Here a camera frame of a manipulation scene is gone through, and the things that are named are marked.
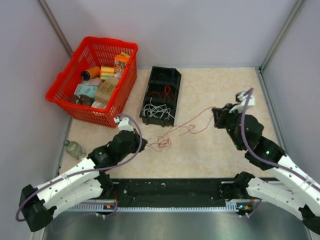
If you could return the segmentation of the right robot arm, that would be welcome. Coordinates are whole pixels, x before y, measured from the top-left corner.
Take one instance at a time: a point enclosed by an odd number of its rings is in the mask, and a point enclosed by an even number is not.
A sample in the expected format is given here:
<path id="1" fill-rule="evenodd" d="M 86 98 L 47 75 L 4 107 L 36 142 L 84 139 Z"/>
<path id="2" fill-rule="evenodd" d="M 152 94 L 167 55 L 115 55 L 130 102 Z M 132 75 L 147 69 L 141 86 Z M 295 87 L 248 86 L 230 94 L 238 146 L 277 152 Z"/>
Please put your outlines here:
<path id="1" fill-rule="evenodd" d="M 263 136 L 264 126 L 250 114 L 232 111 L 233 104 L 212 108 L 214 126 L 225 129 L 238 151 L 254 166 L 273 175 L 289 190 L 281 190 L 248 173 L 233 185 L 239 198 L 247 195 L 278 206 L 293 214 L 312 232 L 320 233 L 320 185 L 308 176 L 272 140 Z"/>

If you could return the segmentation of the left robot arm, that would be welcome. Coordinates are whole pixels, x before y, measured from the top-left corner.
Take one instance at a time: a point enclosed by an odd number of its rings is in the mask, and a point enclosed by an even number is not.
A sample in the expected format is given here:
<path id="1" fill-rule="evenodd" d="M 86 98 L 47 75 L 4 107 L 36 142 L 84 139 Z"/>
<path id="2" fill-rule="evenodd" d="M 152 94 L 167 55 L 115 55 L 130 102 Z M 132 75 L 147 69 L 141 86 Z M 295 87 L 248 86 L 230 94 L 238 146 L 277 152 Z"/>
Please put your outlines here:
<path id="1" fill-rule="evenodd" d="M 148 141 L 136 129 L 122 130 L 106 145 L 95 148 L 73 168 L 56 178 L 21 190 L 20 214 L 31 232 L 37 232 L 65 210 L 89 199 L 109 198 L 113 183 L 106 174 L 128 155 L 136 156 Z"/>

